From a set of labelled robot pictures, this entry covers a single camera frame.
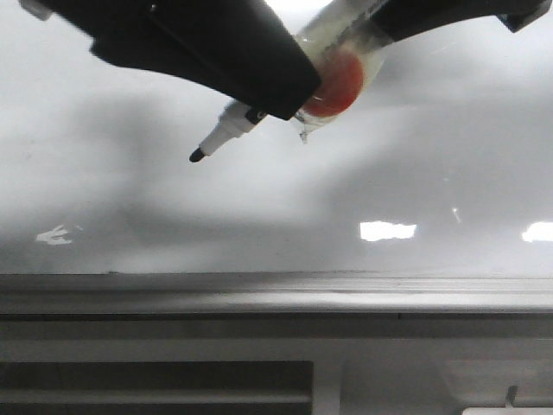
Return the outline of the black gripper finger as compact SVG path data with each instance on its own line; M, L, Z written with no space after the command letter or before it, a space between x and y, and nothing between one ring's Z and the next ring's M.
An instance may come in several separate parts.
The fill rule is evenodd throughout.
M61 16L116 67L190 80L288 120L321 85L314 63L265 1L22 1Z
M372 22L392 42L456 22L495 16L516 33L549 12L542 0L387 1L372 15Z

